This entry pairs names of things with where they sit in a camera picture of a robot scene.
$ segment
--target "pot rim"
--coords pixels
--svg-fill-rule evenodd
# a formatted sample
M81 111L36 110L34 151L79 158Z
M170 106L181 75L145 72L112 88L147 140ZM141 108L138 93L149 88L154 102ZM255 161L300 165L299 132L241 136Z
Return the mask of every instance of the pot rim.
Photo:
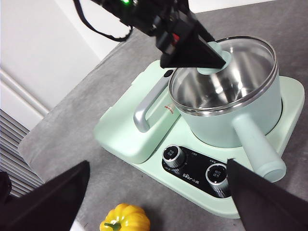
M263 81L263 83L256 89L254 89L252 92L248 93L247 95L245 95L244 97L235 100L231 103L227 103L225 105L222 106L218 106L218 107L209 107L209 108L192 108L192 107L187 107L179 102L177 102L173 95L172 95L172 86L171 86L171 81L174 78L174 74L177 71L177 69L174 71L174 74L172 75L172 77L169 80L169 84L168 84L168 90L169 90L169 95L172 99L172 101L174 102L174 104L176 105L176 107L181 110L182 112L185 112L187 114L193 115L193 116L217 116L217 115L222 115L222 114L226 114L232 111L235 111L236 109L239 109L241 107L244 107L250 103L252 103L254 100L256 100L257 98L259 98L274 82L274 80L276 79L276 76L278 74L278 65L277 65L277 56L276 56L276 52L274 50L274 48L264 39L261 38L257 38L257 37L253 37L253 36L231 36L231 37L227 37L227 38L222 38L217 40L216 42L222 42L222 41L226 41L226 40L230 40L230 39L256 39L259 40L261 42L263 42L266 46L268 46L270 52L273 55L274 58L274 63L273 63L273 67L269 73L269 75L267 76L267 78Z

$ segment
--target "radiator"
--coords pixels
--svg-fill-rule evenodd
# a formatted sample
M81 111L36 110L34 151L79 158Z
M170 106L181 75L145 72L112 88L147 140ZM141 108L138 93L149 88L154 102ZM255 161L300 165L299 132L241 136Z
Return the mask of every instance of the radiator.
M0 109L0 171L9 174L11 194L20 197L43 184L19 155L17 147L29 132L24 126Z

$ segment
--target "green led light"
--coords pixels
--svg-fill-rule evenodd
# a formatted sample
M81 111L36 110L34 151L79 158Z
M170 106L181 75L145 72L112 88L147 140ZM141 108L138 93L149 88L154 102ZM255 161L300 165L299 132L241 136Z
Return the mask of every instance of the green led light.
M126 5L129 4L129 0L122 0L122 2Z

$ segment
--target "cooker base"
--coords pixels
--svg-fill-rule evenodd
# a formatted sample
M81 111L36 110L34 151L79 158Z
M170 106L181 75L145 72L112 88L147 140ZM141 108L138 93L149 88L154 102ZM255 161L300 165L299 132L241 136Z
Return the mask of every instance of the cooker base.
M162 167L162 153L166 147L175 144L223 163L229 158L235 158L238 163L252 170L242 147L217 148L198 140L172 105L167 91L161 94L148 112L150 130L141 133L136 129L133 121L136 106L165 72L166 69L159 67L159 61L155 61L141 73L115 105L101 117L94 129L95 138L110 153L208 212L225 218L239 218L231 197L216 198L165 171ZM280 77L280 85L282 115L266 138L277 153L282 155L302 111L305 93L301 83L292 78Z

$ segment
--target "pot handle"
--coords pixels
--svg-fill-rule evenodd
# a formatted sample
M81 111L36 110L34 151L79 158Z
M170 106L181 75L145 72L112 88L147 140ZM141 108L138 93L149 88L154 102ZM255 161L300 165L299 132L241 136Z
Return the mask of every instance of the pot handle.
M159 79L159 81L146 95L146 97L141 101L141 103L136 107L134 113L134 123L140 132L145 133L150 129L150 126L145 119L145 114L150 109L155 100L157 100L158 96L164 91L173 73L174 69L167 70L166 73Z
M270 182L276 182L285 176L284 161L249 115L236 117L233 127L255 173Z

